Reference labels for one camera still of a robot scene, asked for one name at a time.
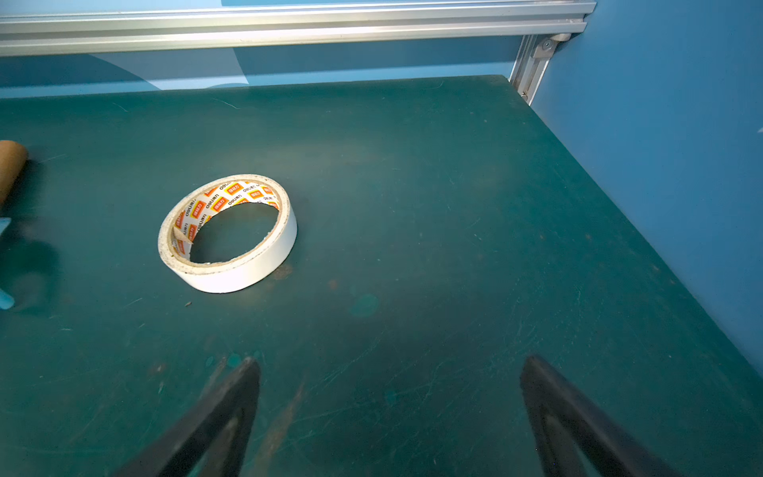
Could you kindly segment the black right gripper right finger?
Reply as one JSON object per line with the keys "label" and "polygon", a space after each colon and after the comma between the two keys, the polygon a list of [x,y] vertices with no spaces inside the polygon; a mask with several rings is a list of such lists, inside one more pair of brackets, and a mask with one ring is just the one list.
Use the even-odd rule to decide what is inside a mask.
{"label": "black right gripper right finger", "polygon": [[520,384],[546,476],[584,476],[584,454],[601,476],[678,476],[637,443],[540,356],[526,359]]}

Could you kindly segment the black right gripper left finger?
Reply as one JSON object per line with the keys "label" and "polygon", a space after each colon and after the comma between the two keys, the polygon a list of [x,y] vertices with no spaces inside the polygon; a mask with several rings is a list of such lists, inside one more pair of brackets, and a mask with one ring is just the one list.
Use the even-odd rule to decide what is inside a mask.
{"label": "black right gripper left finger", "polygon": [[238,476],[258,410],[260,366],[245,359],[116,476]]}

